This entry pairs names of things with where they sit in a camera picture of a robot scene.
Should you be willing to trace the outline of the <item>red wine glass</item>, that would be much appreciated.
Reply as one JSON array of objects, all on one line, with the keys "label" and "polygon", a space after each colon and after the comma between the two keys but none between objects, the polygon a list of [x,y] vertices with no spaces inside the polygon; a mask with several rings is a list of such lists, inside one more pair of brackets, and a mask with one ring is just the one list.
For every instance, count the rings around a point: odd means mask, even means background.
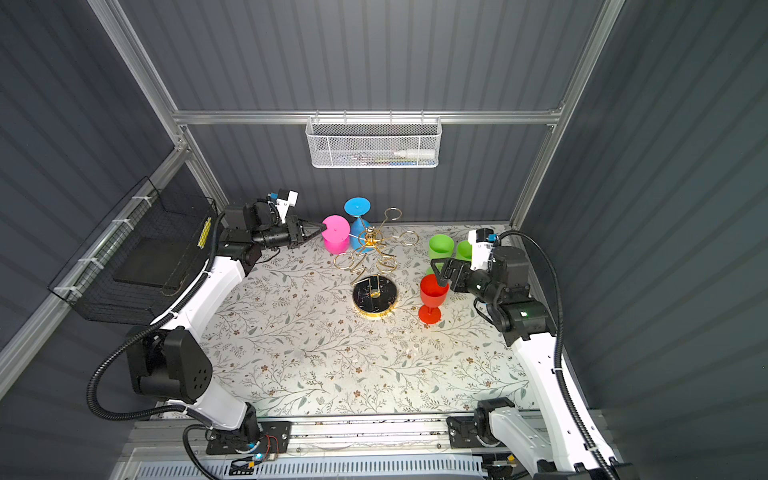
[{"label": "red wine glass", "polygon": [[425,276],[420,282],[420,298],[422,306],[419,309],[419,319],[427,325],[441,321],[440,306],[444,303],[449,292],[448,284],[441,286],[435,274]]}]

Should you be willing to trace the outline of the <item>green wine glass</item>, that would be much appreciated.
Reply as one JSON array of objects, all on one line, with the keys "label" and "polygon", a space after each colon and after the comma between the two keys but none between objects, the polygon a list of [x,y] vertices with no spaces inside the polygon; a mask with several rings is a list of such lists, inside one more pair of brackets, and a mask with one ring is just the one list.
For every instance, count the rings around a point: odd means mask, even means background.
[{"label": "green wine glass", "polygon": [[456,259],[471,262],[472,254],[473,254],[473,245],[469,241],[463,240],[458,243],[456,247],[456,256],[455,256]]},{"label": "green wine glass", "polygon": [[[450,236],[445,234],[434,235],[429,239],[428,243],[429,261],[431,262],[435,259],[451,258],[453,256],[454,249],[455,242]],[[427,275],[434,273],[430,262],[428,263],[426,270]]]}]

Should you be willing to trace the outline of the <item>pink wine glass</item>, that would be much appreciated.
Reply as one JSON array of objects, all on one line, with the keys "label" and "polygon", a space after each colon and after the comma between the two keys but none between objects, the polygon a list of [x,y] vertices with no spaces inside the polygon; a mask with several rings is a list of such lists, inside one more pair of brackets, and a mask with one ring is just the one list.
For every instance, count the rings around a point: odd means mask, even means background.
[{"label": "pink wine glass", "polygon": [[340,215],[331,215],[323,220],[325,230],[322,232],[326,250],[332,255],[340,255],[347,251],[350,242],[350,224]]}]

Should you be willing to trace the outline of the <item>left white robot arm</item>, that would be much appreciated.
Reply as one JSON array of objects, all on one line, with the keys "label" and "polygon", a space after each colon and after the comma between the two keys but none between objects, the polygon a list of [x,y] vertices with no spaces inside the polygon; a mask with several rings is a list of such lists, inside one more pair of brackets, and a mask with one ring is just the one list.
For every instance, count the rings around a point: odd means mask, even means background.
[{"label": "left white robot arm", "polygon": [[293,202],[281,199],[228,207],[207,220],[198,241],[209,250],[201,272],[162,315],[136,332],[136,341],[125,350],[134,391],[200,420],[239,450],[254,450],[264,436],[255,409],[215,379],[202,335],[229,293],[260,262],[263,250],[297,248],[326,228],[299,218]]}]

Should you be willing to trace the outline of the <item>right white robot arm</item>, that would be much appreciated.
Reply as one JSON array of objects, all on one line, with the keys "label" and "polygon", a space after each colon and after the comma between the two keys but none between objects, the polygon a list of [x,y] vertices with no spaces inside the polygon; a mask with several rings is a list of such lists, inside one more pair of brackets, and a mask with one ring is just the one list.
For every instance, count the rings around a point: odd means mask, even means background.
[{"label": "right white robot arm", "polygon": [[561,330],[530,293],[525,252],[481,242],[471,260],[434,259],[431,267],[439,286],[471,294],[478,314],[501,333],[528,378],[545,428],[537,431],[509,399],[487,400],[474,414],[476,437],[505,446],[534,479],[638,478],[579,398],[563,360]]}]

